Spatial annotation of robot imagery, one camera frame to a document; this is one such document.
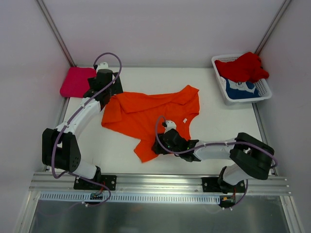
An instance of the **folded clothing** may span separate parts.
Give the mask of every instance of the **folded clothing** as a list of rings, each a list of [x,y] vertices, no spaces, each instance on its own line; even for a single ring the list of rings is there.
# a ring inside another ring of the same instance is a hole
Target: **folded clothing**
[[[233,100],[237,99],[250,99],[260,97],[255,85],[251,82],[238,82],[235,83],[229,79],[225,79],[226,86],[225,91],[229,98]]]
[[[60,94],[63,97],[82,98],[89,90],[88,78],[96,77],[96,70],[93,68],[69,68],[65,81],[60,88]]]
[[[267,79],[269,73],[261,67],[261,59],[248,52],[233,62],[216,60],[215,65],[220,76],[238,82],[256,83],[259,79]]]
[[[160,115],[174,121],[179,134],[186,140],[190,139],[189,125],[200,110],[198,91],[187,85],[180,92],[171,94],[124,92],[115,95],[105,107],[102,126],[140,139],[134,152],[142,162],[150,161],[157,157],[151,148],[156,138],[156,120]],[[165,131],[161,124],[157,130],[158,133]]]

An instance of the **orange shirt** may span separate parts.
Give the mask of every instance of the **orange shirt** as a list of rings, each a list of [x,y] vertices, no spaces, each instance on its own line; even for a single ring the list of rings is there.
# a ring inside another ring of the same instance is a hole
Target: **orange shirt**
[[[151,147],[155,142],[155,125],[160,115],[174,121],[179,134],[186,140],[190,139],[189,125],[200,110],[198,91],[187,85],[180,92],[171,94],[124,92],[115,95],[106,105],[102,126],[140,139],[134,152],[142,162],[150,161],[157,157]],[[158,133],[164,133],[160,123]]]

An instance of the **white tabletop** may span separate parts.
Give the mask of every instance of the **white tabletop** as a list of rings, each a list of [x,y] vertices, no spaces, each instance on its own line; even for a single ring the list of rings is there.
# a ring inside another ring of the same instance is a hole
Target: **white tabletop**
[[[213,69],[123,68],[121,83],[124,91],[145,94],[178,92],[188,84],[199,89],[200,114],[190,125],[192,139],[226,140],[245,132],[261,140],[252,105],[226,106]],[[65,119],[80,102],[79,98],[70,98]],[[103,128],[102,116],[103,113],[95,116],[78,138],[82,158],[99,166],[102,172],[218,175],[224,166],[233,164],[228,160],[189,163],[173,155],[160,155],[141,163],[133,151],[139,140]]]

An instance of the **blue cloth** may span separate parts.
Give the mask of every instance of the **blue cloth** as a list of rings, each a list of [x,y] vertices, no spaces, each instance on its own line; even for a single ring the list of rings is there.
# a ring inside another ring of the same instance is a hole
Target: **blue cloth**
[[[227,92],[229,98],[233,100],[260,97],[258,90],[256,89],[255,85],[251,82],[235,83],[234,81],[231,81],[229,79],[225,80],[226,80],[225,91]]]

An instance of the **plastic basket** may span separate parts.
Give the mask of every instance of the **plastic basket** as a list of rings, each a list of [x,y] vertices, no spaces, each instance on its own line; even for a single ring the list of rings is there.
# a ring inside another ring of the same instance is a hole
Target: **plastic basket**
[[[225,91],[225,87],[226,87],[225,79],[219,75],[219,72],[218,72],[216,65],[215,65],[215,61],[219,60],[221,62],[232,62],[232,61],[237,60],[242,55],[243,54],[230,54],[230,55],[220,55],[220,56],[212,57],[212,63],[213,63],[213,67],[214,67],[215,72],[216,72],[217,83],[218,83],[218,86],[220,88],[220,91],[222,93],[222,96],[224,98],[226,105],[234,105],[234,104],[241,104],[241,103],[256,103],[256,102],[261,101],[261,100],[269,99],[272,96],[271,90],[270,90],[268,83],[265,79],[260,79],[257,83],[254,83],[256,89],[259,92],[259,96],[260,96],[259,98],[233,100],[228,96],[227,92]]]

